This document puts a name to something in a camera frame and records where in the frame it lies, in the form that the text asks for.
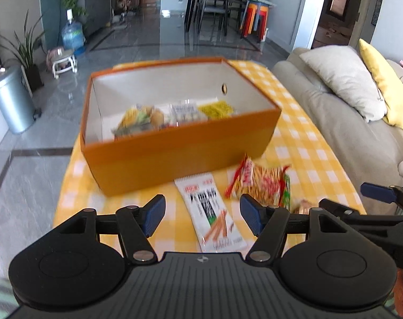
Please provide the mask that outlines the person right hand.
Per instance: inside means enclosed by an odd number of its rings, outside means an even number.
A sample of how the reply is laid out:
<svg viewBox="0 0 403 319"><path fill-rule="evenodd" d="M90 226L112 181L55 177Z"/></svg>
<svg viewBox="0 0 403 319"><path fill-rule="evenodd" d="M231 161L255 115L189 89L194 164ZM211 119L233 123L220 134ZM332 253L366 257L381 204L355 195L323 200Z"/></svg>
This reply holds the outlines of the person right hand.
<svg viewBox="0 0 403 319"><path fill-rule="evenodd" d="M403 269L399 268L396 284L393 288L396 312L403 318Z"/></svg>

